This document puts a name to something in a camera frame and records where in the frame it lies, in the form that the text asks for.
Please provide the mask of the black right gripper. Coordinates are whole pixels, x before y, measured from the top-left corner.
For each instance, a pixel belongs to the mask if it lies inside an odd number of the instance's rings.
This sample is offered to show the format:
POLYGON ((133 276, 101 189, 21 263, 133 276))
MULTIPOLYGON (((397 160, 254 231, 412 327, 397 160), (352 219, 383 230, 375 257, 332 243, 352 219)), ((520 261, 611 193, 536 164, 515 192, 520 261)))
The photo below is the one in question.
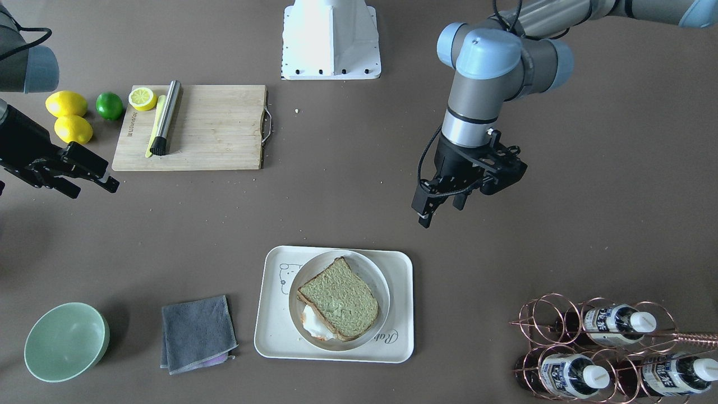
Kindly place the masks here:
POLYGON ((56 189, 77 199, 81 188, 68 177, 93 181, 115 194, 119 182, 110 176, 108 162, 77 141, 65 148, 54 145, 49 131, 18 109, 2 104, 2 168, 34 187, 56 189))

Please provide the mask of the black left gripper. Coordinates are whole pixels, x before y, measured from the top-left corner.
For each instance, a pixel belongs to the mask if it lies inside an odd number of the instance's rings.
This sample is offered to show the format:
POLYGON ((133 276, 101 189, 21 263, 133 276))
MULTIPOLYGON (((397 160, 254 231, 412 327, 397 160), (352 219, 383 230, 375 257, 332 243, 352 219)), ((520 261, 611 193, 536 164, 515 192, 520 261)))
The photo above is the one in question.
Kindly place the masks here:
POLYGON ((429 228, 434 212, 447 199, 453 197, 452 205, 457 210, 463 210, 469 195, 480 189, 484 174, 483 166, 461 155, 460 150, 462 148, 457 148, 447 141, 441 132, 436 131, 421 154, 411 208, 418 214, 418 223, 423 228, 429 228), (436 144, 434 154, 436 173, 433 179, 423 180, 422 164, 433 144, 436 144))

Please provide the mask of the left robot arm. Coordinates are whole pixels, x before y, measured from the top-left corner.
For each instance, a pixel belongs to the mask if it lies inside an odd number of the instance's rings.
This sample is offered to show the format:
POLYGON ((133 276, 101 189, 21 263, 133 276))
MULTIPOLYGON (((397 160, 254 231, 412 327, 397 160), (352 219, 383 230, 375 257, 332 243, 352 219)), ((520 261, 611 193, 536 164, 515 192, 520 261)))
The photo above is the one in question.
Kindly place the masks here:
POLYGON ((419 178, 411 206, 428 228, 438 207, 453 198, 462 210, 474 191, 485 195, 520 181, 527 165, 518 146, 505 146, 495 127, 503 103, 565 84, 574 56, 560 38, 605 16, 703 29, 716 24, 715 1, 520 1, 476 25, 456 22, 438 38, 439 60, 454 70, 437 143, 436 174, 419 178))

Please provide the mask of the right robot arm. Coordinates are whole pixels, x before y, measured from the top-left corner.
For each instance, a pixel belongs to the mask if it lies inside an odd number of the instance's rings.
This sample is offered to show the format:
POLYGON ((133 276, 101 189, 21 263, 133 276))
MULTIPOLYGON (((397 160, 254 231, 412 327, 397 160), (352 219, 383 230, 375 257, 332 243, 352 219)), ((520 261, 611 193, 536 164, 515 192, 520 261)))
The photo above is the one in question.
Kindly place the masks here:
MULTIPOLYGON (((56 90, 57 57, 44 46, 52 34, 43 26, 21 26, 1 5, 1 89, 23 94, 56 90)), ((80 187, 70 178, 95 182, 113 194, 119 182, 108 172, 108 162, 77 141, 54 145, 43 126, 1 100, 1 165, 32 187, 56 189, 77 199, 80 187)))

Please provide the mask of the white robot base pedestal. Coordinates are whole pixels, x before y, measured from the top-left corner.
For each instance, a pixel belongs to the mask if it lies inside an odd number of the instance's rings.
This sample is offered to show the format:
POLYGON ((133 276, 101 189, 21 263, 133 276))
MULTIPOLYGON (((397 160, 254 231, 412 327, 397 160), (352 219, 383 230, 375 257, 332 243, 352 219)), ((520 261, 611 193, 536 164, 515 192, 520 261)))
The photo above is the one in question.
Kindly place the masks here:
POLYGON ((372 80, 382 73, 374 7, 295 1, 284 9, 283 80, 372 80))

